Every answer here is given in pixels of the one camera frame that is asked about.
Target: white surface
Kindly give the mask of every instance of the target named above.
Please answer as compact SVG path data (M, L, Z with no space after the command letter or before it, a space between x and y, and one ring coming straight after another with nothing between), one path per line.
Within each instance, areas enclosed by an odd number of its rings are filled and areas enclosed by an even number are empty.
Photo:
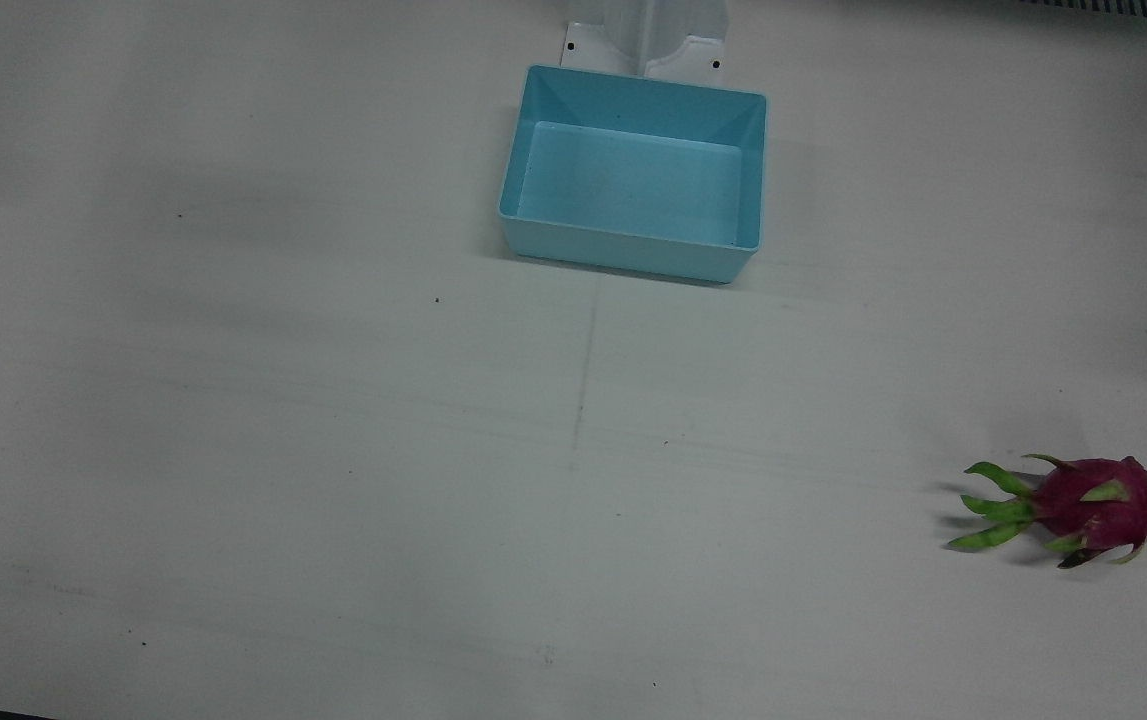
M506 252L563 3L0 3L0 707L1147 717L1147 550L941 547L1147 465L1147 19L890 5L729 5L716 288Z
M560 65L720 85L724 0L574 0Z

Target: dragon fruit scale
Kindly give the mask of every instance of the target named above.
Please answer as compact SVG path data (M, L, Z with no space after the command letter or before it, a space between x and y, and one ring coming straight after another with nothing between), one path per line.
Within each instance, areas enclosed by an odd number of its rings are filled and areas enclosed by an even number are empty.
M1025 455L1048 461L1053 470L1031 488L992 462L977 462L966 474L983 475L1004 492L1007 501L961 495L967 509L994 526L953 539L960 550L994 547L1017 537L1031 523L1044 525L1056 539L1044 547L1068 555L1058 568L1075 568L1111 548L1130 543L1132 551L1114 562L1133 559L1147 541L1147 470L1129 456L1123 460L1075 460Z

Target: blue plastic bin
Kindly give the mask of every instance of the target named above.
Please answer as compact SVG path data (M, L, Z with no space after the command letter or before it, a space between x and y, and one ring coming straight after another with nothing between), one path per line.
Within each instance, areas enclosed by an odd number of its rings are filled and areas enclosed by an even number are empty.
M729 282L760 246L768 101L535 65L499 213L517 255Z

